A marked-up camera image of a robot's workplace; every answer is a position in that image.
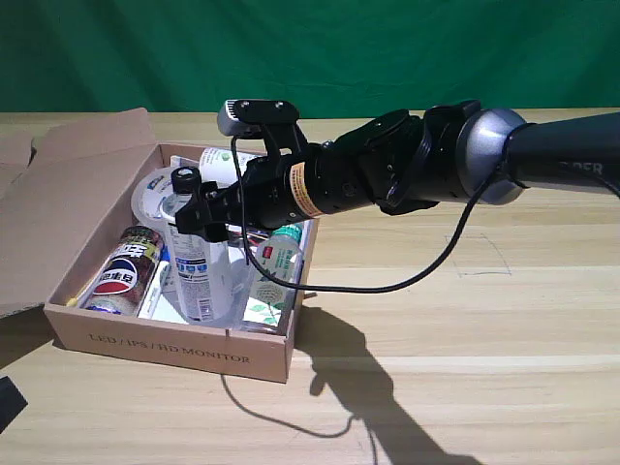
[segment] soda can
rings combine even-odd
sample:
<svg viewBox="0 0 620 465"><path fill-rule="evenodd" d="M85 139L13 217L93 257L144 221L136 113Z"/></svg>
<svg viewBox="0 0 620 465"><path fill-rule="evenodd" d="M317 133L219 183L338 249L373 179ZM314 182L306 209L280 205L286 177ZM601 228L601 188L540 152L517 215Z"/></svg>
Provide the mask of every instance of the soda can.
<svg viewBox="0 0 620 465"><path fill-rule="evenodd" d="M163 250L158 232L145 226L126 229L82 308L136 316Z"/></svg>

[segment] wooden table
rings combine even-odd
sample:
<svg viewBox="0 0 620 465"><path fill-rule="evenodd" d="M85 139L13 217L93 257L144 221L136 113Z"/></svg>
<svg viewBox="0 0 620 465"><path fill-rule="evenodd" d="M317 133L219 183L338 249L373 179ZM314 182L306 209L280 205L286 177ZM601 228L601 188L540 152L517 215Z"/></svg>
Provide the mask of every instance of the wooden table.
<svg viewBox="0 0 620 465"><path fill-rule="evenodd" d="M84 116L0 114L0 136ZM152 120L160 140L228 143L213 114ZM301 127L322 141L362 123ZM29 406L0 437L0 462L618 464L619 206L528 191L477 207L450 260L412 288L308 296L285 385L64 352L40 313L11 317L0 374ZM460 211L326 217L309 281L408 277L446 245Z"/></svg>

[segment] black robotic arm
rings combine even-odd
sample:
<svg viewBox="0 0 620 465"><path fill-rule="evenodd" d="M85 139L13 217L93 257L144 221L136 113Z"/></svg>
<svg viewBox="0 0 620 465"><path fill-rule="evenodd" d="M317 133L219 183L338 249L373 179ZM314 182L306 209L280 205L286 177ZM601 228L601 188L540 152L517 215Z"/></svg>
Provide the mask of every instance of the black robotic arm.
<svg viewBox="0 0 620 465"><path fill-rule="evenodd" d="M172 184L192 193L176 214L180 233L227 239L226 225L275 230L322 215L376 204L401 215L439 202L465 203L446 250L426 270L392 286L343 288L277 284L307 291L374 294L419 281L450 254L477 202L503 205L524 189L543 187L620 197L620 112L543 124L511 109L483 109L478 101L427 110L401 109L324 143L308 142L288 102L227 101L220 131L232 137L239 181L218 189L197 169L179 169ZM238 139L262 139L266 155L245 173L236 160ZM245 242L247 260L265 276Z"/></svg>

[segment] paper packaging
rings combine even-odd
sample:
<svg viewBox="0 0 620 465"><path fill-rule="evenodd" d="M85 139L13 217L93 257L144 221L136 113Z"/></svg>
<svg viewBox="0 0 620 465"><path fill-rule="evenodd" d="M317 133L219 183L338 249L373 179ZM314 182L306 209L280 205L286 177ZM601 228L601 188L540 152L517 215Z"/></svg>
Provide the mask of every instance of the paper packaging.
<svg viewBox="0 0 620 465"><path fill-rule="evenodd" d="M28 165L30 140L0 141L0 317L43 304L66 350L287 381L302 293L285 336L66 306L136 223L130 198L137 183L171 156L198 161L205 147L157 142L143 108L54 128ZM317 227L306 224L301 282Z"/></svg>

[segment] plastic bottle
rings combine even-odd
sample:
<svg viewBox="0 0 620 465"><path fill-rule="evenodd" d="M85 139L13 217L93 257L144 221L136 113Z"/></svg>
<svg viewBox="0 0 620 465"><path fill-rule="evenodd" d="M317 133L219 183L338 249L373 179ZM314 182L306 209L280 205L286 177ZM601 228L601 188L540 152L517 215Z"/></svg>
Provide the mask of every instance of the plastic bottle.
<svg viewBox="0 0 620 465"><path fill-rule="evenodd" d="M297 224L274 231L257 249L259 264L272 276L294 282L303 262L303 251L299 247L302 232ZM249 297L238 328L284 334L295 303L296 290L275 284L255 268L250 282Z"/></svg>
<svg viewBox="0 0 620 465"><path fill-rule="evenodd" d="M183 175L186 170L179 169ZM212 243L193 234L181 234L174 214L191 199L174 186L161 203L180 311L192 322L218 325L233 313L233 277L227 242Z"/></svg>
<svg viewBox="0 0 620 465"><path fill-rule="evenodd" d="M254 153L237 152L241 174L245 173L248 162L260 155ZM218 187L228 187L236 182L233 153L224 148L208 147L204 150L200 160L202 181L216 181Z"/></svg>

